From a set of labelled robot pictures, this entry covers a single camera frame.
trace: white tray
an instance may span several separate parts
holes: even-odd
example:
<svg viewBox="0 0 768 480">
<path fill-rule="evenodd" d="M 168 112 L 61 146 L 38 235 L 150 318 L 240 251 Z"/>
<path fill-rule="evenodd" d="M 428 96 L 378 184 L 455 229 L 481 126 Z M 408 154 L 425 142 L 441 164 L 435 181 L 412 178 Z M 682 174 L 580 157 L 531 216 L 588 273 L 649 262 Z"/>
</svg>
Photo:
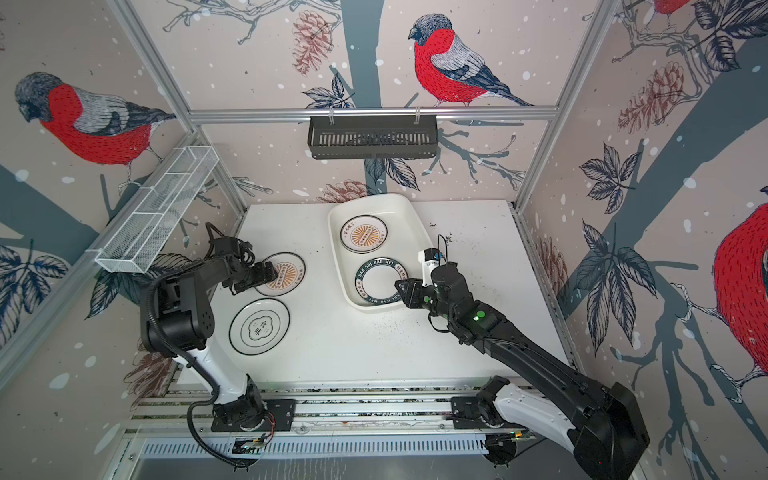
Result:
<svg viewBox="0 0 768 480">
<path fill-rule="evenodd" d="M 386 223 L 387 238 L 382 246 L 373 252 L 355 253 L 347 250 L 341 243 L 339 233 L 344 224 L 360 215 L 373 215 Z M 422 275 L 419 251 L 432 247 L 432 241 L 408 199 L 398 194 L 383 194 L 345 202 L 328 213 L 328 231 L 336 272 L 347 303 L 367 313 L 381 313 L 403 307 L 402 302 L 386 305 L 372 305 L 366 302 L 357 293 L 355 275 L 365 262 L 379 257 L 396 260 L 405 267 L 410 277 L 419 278 Z"/>
</svg>

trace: wallpaper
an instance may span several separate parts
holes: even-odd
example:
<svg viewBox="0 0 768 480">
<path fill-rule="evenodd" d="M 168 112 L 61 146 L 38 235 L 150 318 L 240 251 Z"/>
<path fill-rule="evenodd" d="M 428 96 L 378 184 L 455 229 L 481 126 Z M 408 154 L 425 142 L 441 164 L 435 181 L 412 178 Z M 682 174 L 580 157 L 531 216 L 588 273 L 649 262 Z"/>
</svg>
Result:
<svg viewBox="0 0 768 480">
<path fill-rule="evenodd" d="M 305 124 L 213 124 L 203 131 L 252 204 L 386 192 L 418 201 L 517 197 L 545 121 L 438 123 L 439 153 L 425 160 L 315 160 Z"/>
<path fill-rule="evenodd" d="M 1 355 L 183 129 L 102 0 L 3 2 L 0 65 Z M 132 402 L 170 375 L 137 342 L 140 286 L 234 220 L 209 179 L 149 277 L 92 279 L 0 395 L 0 477 L 103 474 Z"/>
<path fill-rule="evenodd" d="M 194 109 L 555 104 L 594 4 L 134 0 Z"/>
<path fill-rule="evenodd" d="M 768 474 L 768 2 L 629 2 L 525 208 L 652 478 Z"/>
</svg>

